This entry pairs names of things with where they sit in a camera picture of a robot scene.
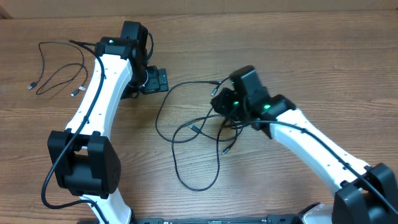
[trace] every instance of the black cable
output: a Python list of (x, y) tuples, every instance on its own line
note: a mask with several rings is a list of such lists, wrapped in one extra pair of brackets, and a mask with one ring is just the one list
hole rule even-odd
[(88, 46), (96, 46), (94, 43), (88, 43), (88, 42), (79, 42), (81, 45), (88, 45)]
[[(155, 129), (156, 129), (156, 131), (157, 131), (157, 134), (159, 134), (159, 136), (162, 137), (162, 139), (164, 139), (164, 140), (166, 140), (166, 141), (168, 141), (168, 142), (172, 142), (172, 140), (170, 140), (170, 139), (166, 138), (165, 136), (163, 136), (163, 134), (160, 133), (160, 131), (159, 131), (158, 127), (157, 127), (157, 121), (158, 121), (158, 119), (159, 119), (160, 112), (162, 111), (163, 105), (164, 105), (164, 103), (166, 102), (167, 97), (170, 95), (170, 93), (171, 93), (176, 87), (181, 86), (181, 85), (185, 85), (185, 84), (190, 84), (190, 83), (208, 83), (208, 84), (213, 84), (213, 85), (219, 85), (219, 84), (220, 84), (219, 81), (189, 81), (189, 82), (181, 82), (181, 83), (179, 83), (179, 84), (173, 86), (173, 87), (167, 92), (166, 96), (165, 96), (164, 99), (163, 99), (162, 104), (160, 105), (159, 112), (157, 112), (157, 116), (156, 116), (156, 120), (155, 120)], [(203, 126), (205, 125), (205, 121), (203, 122), (203, 124), (202, 124), (200, 130), (202, 130)], [(186, 143), (186, 142), (192, 141), (192, 140), (194, 140), (196, 137), (198, 137), (199, 134), (200, 134), (200, 133), (196, 133), (196, 134), (195, 134), (193, 137), (191, 137), (191, 138), (188, 138), (188, 139), (183, 140), (183, 141), (174, 141), (174, 143)]]
[(136, 96), (134, 96), (133, 99), (138, 99), (139, 94), (140, 94), (140, 91), (138, 90), (137, 93), (136, 93)]
[[(65, 83), (68, 83), (68, 82), (73, 81), (73, 80), (77, 77), (77, 75), (81, 72), (81, 70), (84, 68), (84, 69), (86, 70), (86, 78), (85, 78), (85, 81), (80, 85), (81, 87), (83, 87), (84, 84), (85, 84), (86, 81), (87, 81), (87, 78), (88, 78), (88, 71), (87, 71), (87, 68), (85, 67), (85, 58), (84, 58), (83, 52), (82, 52), (78, 47), (76, 47), (76, 46), (73, 45), (73, 44), (64, 43), (64, 42), (57, 42), (57, 41), (50, 41), (50, 42), (40, 42), (40, 43), (39, 43), (40, 56), (42, 57), (42, 72), (41, 72), (41, 74), (40, 74), (39, 79), (38, 79), (37, 81), (32, 82), (32, 83), (28, 86), (28, 89), (33, 89), (34, 87), (36, 87), (37, 84), (39, 83), (39, 81), (41, 81), (41, 79), (43, 78), (43, 75), (44, 75), (44, 70), (45, 70), (45, 59), (44, 59), (43, 51), (42, 51), (42, 48), (41, 48), (41, 45), (42, 45), (42, 44), (63, 44), (63, 45), (71, 46), (71, 47), (77, 49), (77, 50), (79, 51), (79, 53), (81, 54), (81, 63), (69, 63), (69, 64), (66, 64), (66, 65), (60, 67), (57, 71), (55, 71), (55, 72), (50, 76), (50, 78), (49, 78), (43, 85), (41, 85), (41, 86), (37, 89), (36, 95), (41, 95), (41, 94), (46, 93), (46, 92), (48, 92), (49, 90), (55, 88), (56, 86), (59, 86), (59, 85), (62, 85), (62, 84), (65, 84)], [(76, 72), (76, 75), (74, 75), (71, 79), (69, 79), (69, 80), (67, 80), (67, 81), (65, 81), (65, 82), (61, 82), (61, 83), (59, 83), (59, 84), (56, 84), (56, 85), (54, 85), (54, 86), (51, 86), (50, 88), (48, 88), (48, 89), (46, 89), (46, 90), (40, 92), (40, 90), (42, 90), (42, 89), (46, 86), (46, 84), (54, 77), (54, 75), (56, 75), (60, 70), (66, 68), (66, 67), (69, 67), (69, 66), (71, 66), (71, 65), (79, 65), (79, 66), (80, 66), (80, 69), (79, 69), (79, 71)], [(76, 90), (72, 93), (72, 96), (75, 96), (75, 95), (79, 92), (79, 90), (81, 90), (81, 89), (82, 89), (82, 88), (76, 89)]]
[(147, 58), (145, 60), (146, 62), (149, 61), (149, 59), (152, 57), (152, 53), (154, 52), (154, 37), (152, 36), (152, 34), (150, 32), (148, 32), (148, 35), (150, 37), (151, 46), (150, 46), (150, 51), (149, 51), (149, 53), (147, 55)]
[[(209, 110), (209, 112), (208, 112), (207, 115), (205, 116), (205, 119), (204, 119), (204, 121), (203, 121), (202, 127), (200, 128), (199, 132), (201, 132), (201, 129), (202, 129), (203, 126), (205, 125), (205, 122), (206, 122), (206, 120), (209, 118), (210, 113), (211, 113), (212, 110), (213, 110), (213, 107), (211, 107), (211, 109)], [(237, 110), (237, 107), (234, 108), (234, 110), (232, 110), (231, 114), (235, 113), (236, 110)], [(226, 117), (224, 118), (224, 121), (222, 122), (221, 127), (229, 120), (229, 116), (226, 116)], [(178, 133), (183, 127), (185, 127), (186, 125), (188, 125), (187, 123), (182, 124), (181, 126), (179, 126), (179, 127), (177, 128), (177, 130), (174, 132), (173, 139), (172, 139), (172, 153), (173, 153), (175, 174), (177, 175), (178, 180), (181, 182), (181, 184), (182, 184), (184, 187), (186, 187), (187, 189), (192, 190), (192, 191), (201, 192), (201, 191), (208, 190), (210, 187), (212, 187), (212, 186), (215, 184), (215, 182), (217, 181), (218, 174), (220, 173), (220, 155), (219, 155), (219, 153), (218, 153), (218, 148), (219, 148), (219, 147), (218, 147), (218, 144), (220, 143), (220, 134), (221, 134), (221, 131), (222, 131), (223, 129), (220, 128), (220, 130), (218, 131), (218, 134), (217, 134), (217, 138), (215, 139), (215, 140), (216, 140), (216, 155), (217, 155), (217, 173), (216, 173), (216, 176), (215, 176), (214, 180), (212, 181), (212, 183), (211, 183), (209, 186), (207, 186), (207, 187), (205, 187), (205, 188), (202, 188), (202, 189), (194, 189), (194, 188), (192, 188), (192, 187), (189, 187), (189, 186), (181, 179), (180, 174), (178, 173), (177, 160), (176, 160), (176, 158), (175, 158), (175, 153), (174, 153), (174, 142), (175, 142), (174, 139), (175, 139), (177, 133)], [(236, 140), (237, 140), (239, 134), (238, 134), (238, 129), (236, 129), (236, 134), (235, 134), (235, 137), (234, 137), (234, 139), (233, 139), (234, 141), (224, 150), (225, 152), (228, 152), (229, 149), (235, 144), (235, 142), (236, 142)]]
[(71, 42), (71, 43), (73, 43), (73, 44), (76, 44), (76, 45), (78, 45), (78, 46), (80, 46), (80, 47), (83, 47), (84, 49), (86, 49), (87, 51), (89, 51), (90, 53), (92, 53), (92, 54), (97, 58), (97, 60), (98, 60), (98, 62), (99, 62), (99, 64), (100, 64), (100, 66), (101, 66), (101, 79), (100, 79), (100, 81), (99, 81), (99, 85), (98, 85), (97, 92), (95, 93), (95, 96), (94, 96), (94, 98), (93, 98), (93, 101), (91, 102), (91, 105), (90, 105), (90, 107), (88, 108), (87, 113), (86, 113), (86, 115), (85, 115), (84, 118), (83, 118), (83, 121), (81, 122), (81, 124), (80, 124), (79, 128), (76, 130), (76, 132), (73, 134), (72, 138), (69, 140), (68, 144), (63, 148), (62, 152), (60, 153), (60, 155), (58, 156), (58, 158), (57, 158), (57, 159), (55, 160), (55, 162), (53, 163), (53, 165), (52, 165), (52, 167), (51, 167), (49, 173), (47, 174), (47, 176), (46, 176), (46, 178), (45, 178), (45, 180), (44, 180), (43, 187), (42, 187), (42, 192), (41, 192), (42, 202), (43, 202), (43, 204), (44, 204), (46, 207), (51, 208), (51, 209), (61, 209), (61, 208), (71, 207), (71, 206), (74, 206), (74, 205), (77, 205), (77, 204), (80, 204), (80, 203), (90, 203), (90, 204), (92, 204), (92, 206), (95, 207), (95, 209), (97, 210), (97, 212), (98, 212), (99, 216), (101, 217), (101, 219), (102, 219), (105, 223), (109, 223), (109, 222), (107, 221), (107, 219), (105, 218), (103, 212), (101, 211), (100, 207), (98, 206), (98, 204), (97, 204), (95, 201), (93, 201), (93, 200), (77, 200), (77, 201), (75, 201), (75, 202), (70, 202), (70, 203), (66, 203), (66, 204), (63, 204), (63, 205), (51, 205), (51, 204), (48, 203), (47, 199), (45, 198), (45, 192), (46, 192), (47, 186), (48, 186), (48, 184), (49, 184), (49, 182), (50, 182), (51, 176), (52, 176), (52, 174), (53, 174), (54, 171), (55, 171), (55, 168), (56, 168), (56, 167), (58, 166), (58, 164), (60, 163), (61, 158), (62, 158), (69, 150), (72, 149), (72, 146), (73, 146), (73, 143), (74, 143), (75, 139), (76, 139), (77, 136), (79, 135), (80, 131), (83, 129), (84, 125), (88, 122), (88, 118), (90, 117), (90, 114), (91, 114), (91, 112), (93, 111), (93, 108), (94, 108), (94, 106), (95, 106), (95, 103), (97, 102), (97, 99), (98, 99), (98, 97), (100, 96), (101, 89), (102, 89), (102, 86), (103, 86), (103, 83), (104, 83), (104, 79), (105, 79), (105, 69), (104, 69), (104, 65), (103, 65), (103, 63), (102, 63), (101, 58), (100, 58), (93, 50), (89, 49), (89, 48), (86, 47), (85, 45), (83, 45), (83, 44), (81, 44), (81, 43), (79, 43), (79, 42), (76, 42), (76, 41), (74, 41), (74, 40), (69, 40), (69, 42)]
[[(220, 172), (220, 155), (218, 154), (218, 145), (219, 145), (219, 142), (227, 142), (227, 141), (232, 141), (232, 140), (233, 140), (233, 142), (223, 151), (223, 154), (226, 154), (226, 153), (231, 149), (231, 147), (233, 147), (233, 145), (235, 144), (235, 142), (236, 142), (238, 136), (242, 133), (242, 130), (243, 130), (243, 129), (241, 129), (239, 132), (238, 132), (238, 129), (236, 129), (236, 133), (235, 133), (235, 136), (234, 136), (234, 137), (231, 137), (231, 138), (228, 138), (228, 139), (221, 139), (221, 140), (220, 140), (221, 130), (219, 131), (219, 133), (218, 133), (218, 135), (217, 135), (217, 138), (213, 138), (213, 137), (211, 137), (211, 136), (205, 134), (205, 133), (202, 131), (202, 129), (203, 129), (203, 127), (204, 127), (204, 125), (205, 125), (207, 119), (209, 119), (209, 118), (214, 118), (214, 117), (224, 117), (224, 116), (221, 115), (221, 114), (213, 114), (213, 115), (210, 115), (210, 113), (211, 113), (212, 110), (213, 110), (213, 108), (211, 108), (211, 109), (209, 110), (209, 112), (207, 113), (206, 116), (201, 117), (201, 118), (195, 118), (195, 119), (192, 119), (192, 120), (190, 120), (190, 121), (187, 121), (186, 123), (181, 124), (181, 125), (177, 128), (177, 130), (174, 132), (173, 138), (172, 138), (172, 139), (168, 139), (168, 138), (166, 138), (165, 136), (163, 136), (163, 135), (160, 133), (160, 131), (159, 131), (158, 127), (157, 127), (157, 122), (158, 122), (158, 120), (159, 120), (160, 112), (162, 111), (162, 108), (163, 108), (163, 106), (164, 106), (164, 103), (165, 103), (167, 97), (168, 97), (168, 96), (171, 94), (171, 92), (172, 92), (176, 87), (178, 87), (178, 86), (185, 85), (185, 84), (191, 84), (191, 83), (208, 83), (208, 84), (217, 85), (216, 88), (218, 89), (218, 88), (220, 87), (220, 85), (222, 85), (227, 79), (228, 79), (228, 78), (225, 78), (225, 79), (222, 80), (221, 82), (218, 82), (218, 81), (190, 81), (190, 82), (179, 83), (179, 84), (173, 86), (173, 87), (169, 90), (169, 92), (166, 94), (165, 98), (163, 99), (163, 102), (162, 102), (162, 104), (161, 104), (161, 106), (160, 106), (160, 108), (159, 108), (159, 112), (157, 113), (157, 116), (156, 116), (156, 120), (155, 120), (155, 129), (156, 129), (157, 133), (158, 133), (159, 136), (162, 137), (164, 140), (166, 140), (166, 141), (172, 143), (172, 154), (173, 154), (173, 160), (174, 160), (175, 173), (176, 173), (176, 175), (177, 175), (179, 181), (182, 183), (182, 185), (185, 186), (187, 189), (192, 190), (192, 191), (204, 191), (204, 190), (207, 190), (207, 189), (209, 189), (211, 186), (214, 185), (214, 183), (216, 182), (216, 180), (217, 180), (217, 178), (218, 178), (218, 174), (219, 174), (219, 172)], [(203, 122), (202, 122), (200, 128), (197, 128), (196, 126), (191, 127), (191, 129), (194, 130), (194, 131), (196, 132), (196, 134), (195, 134), (193, 137), (188, 138), (188, 139), (185, 139), (185, 140), (183, 140), (183, 141), (176, 141), (176, 140), (175, 140), (175, 137), (176, 137), (177, 133), (178, 133), (182, 128), (187, 127), (187, 126), (190, 126), (190, 125), (192, 125), (193, 123), (196, 123), (196, 122), (201, 121), (201, 120), (203, 120)], [(226, 122), (227, 120), (229, 120), (229, 118), (225, 118), (225, 120), (224, 120), (224, 122), (223, 122), (222, 125), (224, 125), (225, 122)], [(180, 174), (178, 173), (177, 159), (175, 158), (175, 151), (174, 151), (174, 143), (185, 143), (185, 142), (192, 141), (192, 140), (194, 140), (196, 137), (198, 137), (199, 134), (202, 134), (203, 136), (208, 137), (208, 138), (210, 138), (210, 139), (216, 141), (217, 167), (218, 167), (218, 168), (217, 168), (216, 176), (215, 176), (213, 182), (212, 182), (209, 186), (207, 186), (207, 187), (205, 187), (205, 188), (203, 188), (203, 189), (194, 189), (194, 188), (192, 188), (192, 187), (189, 187), (186, 183), (184, 183), (184, 181), (183, 181), (183, 180), (181, 179), (181, 177), (180, 177)]]
[(221, 82), (219, 82), (219, 84), (216, 86), (216, 88), (214, 88), (214, 90), (211, 92), (211, 96), (214, 96), (217, 93), (218, 88), (228, 79), (229, 79), (229, 77), (226, 77)]
[[(326, 143), (324, 143), (320, 138), (318, 138), (318, 136), (316, 136), (315, 134), (311, 133), (309, 130), (305, 129), (305, 128), (301, 128), (298, 127), (294, 124), (289, 124), (289, 123), (285, 123), (285, 122), (281, 122), (281, 121), (248, 121), (248, 122), (244, 122), (241, 123), (242, 128), (244, 128), (247, 125), (250, 124), (280, 124), (280, 125), (284, 125), (284, 126), (288, 126), (290, 128), (294, 128), (297, 129), (299, 131), (301, 131), (302, 133), (305, 133), (309, 136), (311, 136), (312, 138), (314, 138), (319, 144), (321, 144), (333, 157), (335, 157), (337, 159), (337, 161), (339, 161), (340, 163), (342, 163), (344, 165), (345, 168), (347, 168), (351, 173), (353, 173), (359, 180), (360, 182), (362, 182), (366, 188), (368, 188), (368, 190), (370, 192), (372, 192), (374, 195), (376, 195), (377, 198), (379, 198), (381, 200), (382, 203), (384, 203), (389, 209), (391, 209), (392, 212), (394, 212), (395, 215), (398, 215), (397, 210), (394, 208), (394, 206), (391, 205), (391, 203), (376, 189), (373, 187), (373, 185), (371, 183), (369, 183), (361, 174), (359, 174), (358, 172), (356, 172), (349, 163), (345, 162), (337, 153), (335, 153)], [(224, 126), (223, 128), (227, 128), (230, 126), (236, 126), (236, 124), (232, 124), (229, 126)]]
[(44, 91), (39, 92), (42, 88), (44, 88), (44, 87), (46, 86), (46, 84), (52, 79), (52, 77), (53, 77), (54, 75), (56, 75), (56, 74), (57, 74), (60, 70), (62, 70), (63, 68), (66, 68), (66, 67), (71, 66), (71, 65), (80, 65), (81, 68), (84, 68), (84, 69), (86, 70), (86, 78), (85, 78), (85, 80), (83, 81), (83, 83), (80, 85), (81, 87), (83, 87), (84, 84), (87, 82), (87, 79), (88, 79), (88, 70), (87, 70), (86, 66), (83, 65), (83, 64), (81, 64), (81, 63), (69, 63), (69, 64), (66, 64), (66, 65), (60, 67), (57, 71), (55, 71), (55, 72), (50, 76), (50, 78), (49, 78), (47, 81), (45, 81), (45, 83), (44, 83), (43, 85), (41, 85), (41, 86), (37, 89), (36, 95), (44, 94), (44, 93), (48, 92), (49, 90), (51, 90), (52, 88), (55, 88), (56, 86), (59, 86), (59, 85), (62, 85), (62, 84), (65, 84), (65, 83), (68, 83), (68, 82), (73, 81), (73, 80), (79, 75), (80, 70), (79, 70), (79, 72), (76, 73), (76, 75), (73, 76), (71, 79), (69, 79), (69, 80), (67, 80), (67, 81), (65, 81), (65, 82), (58, 83), (58, 84), (56, 84), (56, 85), (54, 85), (54, 86), (51, 86), (50, 88), (48, 88), (48, 89), (46, 89), (46, 90), (44, 90)]

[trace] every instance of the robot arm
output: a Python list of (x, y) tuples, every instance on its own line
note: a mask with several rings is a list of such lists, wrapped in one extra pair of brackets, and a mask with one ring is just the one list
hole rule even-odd
[(394, 208), (398, 205), (398, 187), (390, 168), (384, 164), (371, 167), (355, 158), (314, 127), (290, 100), (282, 95), (271, 97), (253, 66), (235, 71), (229, 79), (234, 90), (224, 88), (214, 97), (211, 101), (214, 110), (242, 125), (252, 124), (254, 129), (278, 140), (299, 156), (335, 197), (333, 207), (319, 205), (303, 212), (302, 223), (398, 221)]
[[(166, 71), (155, 66), (147, 67), (147, 35), (146, 28), (140, 23), (126, 21), (121, 38), (103, 37), (96, 44), (95, 53), (100, 56), (105, 74), (101, 92), (88, 122), (73, 142), (72, 150), (55, 168), (58, 185), (83, 200), (96, 202), (111, 224), (128, 224), (134, 219), (118, 189), (121, 163), (109, 140), (120, 99), (130, 98), (133, 93), (169, 90)], [(52, 131), (49, 136), (47, 144), (53, 163), (80, 127), (96, 95), (100, 78), (101, 67), (96, 59), (90, 85), (78, 111), (65, 131)], [(87, 150), (88, 155), (75, 153), (80, 150)], [(99, 222), (104, 223), (97, 209), (93, 206), (91, 209)]]

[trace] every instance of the white arm link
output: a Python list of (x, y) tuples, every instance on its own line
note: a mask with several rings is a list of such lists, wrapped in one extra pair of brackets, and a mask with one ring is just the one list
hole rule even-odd
[[(120, 97), (132, 77), (130, 61), (120, 59), (118, 55), (104, 54), (101, 60), (105, 68), (105, 76), (101, 93), (88, 118), (89, 123), (85, 124), (80, 134), (93, 134), (93, 131), (99, 131), (101, 136), (111, 138), (111, 128), (114, 115), (118, 108)], [(74, 133), (84, 116), (86, 115), (95, 93), (100, 84), (101, 67), (98, 60), (95, 60), (94, 74), (91, 78), (90, 85), (87, 88), (86, 95), (80, 104), (80, 107), (72, 120), (67, 124), (65, 129), (71, 128)]]
[[(348, 152), (344, 151), (332, 140), (319, 131), (304, 114), (299, 110), (288, 110), (277, 117), (278, 121), (295, 124), (301, 128), (306, 128), (311, 133), (320, 138), (344, 161), (349, 163), (359, 174), (364, 174), (365, 166), (369, 164), (357, 159)], [(278, 140), (285, 147), (294, 152), (306, 165), (308, 165), (329, 188), (334, 196), (335, 192), (341, 189), (340, 184), (346, 180), (352, 182), (357, 177), (349, 170), (343, 168), (343, 164), (338, 162), (319, 142), (311, 136), (301, 131), (283, 126), (281, 124), (270, 124), (271, 136)]]
[[(131, 209), (124, 203), (119, 188), (113, 194), (108, 196), (108, 199), (102, 199), (99, 196), (83, 195), (81, 199), (91, 199), (95, 201), (109, 224), (129, 224), (131, 221)], [(95, 207), (91, 208), (97, 216), (100, 224), (105, 224), (98, 214)]]

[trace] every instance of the wood grain surface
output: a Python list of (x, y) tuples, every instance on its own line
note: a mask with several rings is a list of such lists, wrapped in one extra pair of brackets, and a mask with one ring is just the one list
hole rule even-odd
[[(125, 20), (140, 21), (153, 34), (150, 64), (167, 69), (170, 86), (221, 80), (252, 64), (272, 95), (290, 98), (341, 147), (398, 172), (397, 11), (1, 20), (0, 223), (94, 218), (87, 205), (50, 210), (40, 200), (51, 167), (47, 138), (75, 114), (83, 94), (72, 98), (70, 93), (84, 75), (40, 96), (26, 87), (40, 75), (39, 42), (117, 37)], [(70, 47), (46, 45), (43, 51), (45, 79), (58, 67), (81, 60)], [(91, 74), (94, 58), (85, 55)], [(67, 80), (77, 69), (65, 69), (51, 83)], [(204, 116), (213, 88), (176, 89), (159, 119), (160, 131), (171, 137), (180, 124)], [(298, 212), (313, 202), (333, 203), (328, 189), (300, 159), (249, 128), (221, 156), (220, 176), (210, 190), (185, 189), (175, 175), (170, 143), (154, 128), (164, 96), (122, 100), (113, 123), (111, 141), (123, 167), (119, 188), (138, 217), (261, 217)], [(220, 122), (209, 121), (205, 131), (215, 136)], [(223, 137), (232, 134), (225, 131)], [(184, 130), (178, 138), (192, 135)], [(214, 141), (199, 137), (176, 145), (176, 154), (188, 184), (205, 187), (213, 180)], [(47, 198), (53, 204), (76, 199), (55, 179)]]

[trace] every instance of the black plastic mount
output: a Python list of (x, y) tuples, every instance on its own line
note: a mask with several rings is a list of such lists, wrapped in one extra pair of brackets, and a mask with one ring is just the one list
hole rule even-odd
[[(69, 130), (52, 131), (47, 145), (54, 163), (72, 137)], [(88, 155), (76, 154), (83, 146)], [(79, 134), (73, 146), (55, 168), (55, 176), (61, 188), (68, 189), (74, 196), (97, 195), (107, 199), (118, 187), (121, 163), (111, 142), (99, 132), (91, 136)]]
[[(393, 207), (398, 207), (398, 187), (393, 171), (386, 165), (366, 167), (367, 179)], [(393, 214), (375, 195), (362, 193), (367, 188), (357, 179), (342, 183), (342, 189), (335, 194), (333, 224), (396, 224), (398, 216)]]
[[(229, 116), (238, 102), (238, 110), (231, 118), (235, 121), (252, 121), (255, 119), (275, 121), (276, 117), (287, 110), (295, 110), (296, 106), (282, 95), (271, 97), (258, 77), (252, 65), (233, 72), (229, 79), (234, 90), (224, 88), (214, 97), (211, 105), (215, 112)], [(256, 130), (262, 129), (271, 138), (269, 124), (253, 125)]]
[(99, 56), (120, 55), (121, 59), (129, 59), (131, 63), (133, 76), (122, 93), (122, 99), (131, 98), (138, 91), (151, 94), (169, 90), (166, 69), (147, 66), (147, 38), (148, 30), (141, 23), (124, 21), (120, 37), (103, 37), (96, 44), (95, 52)]

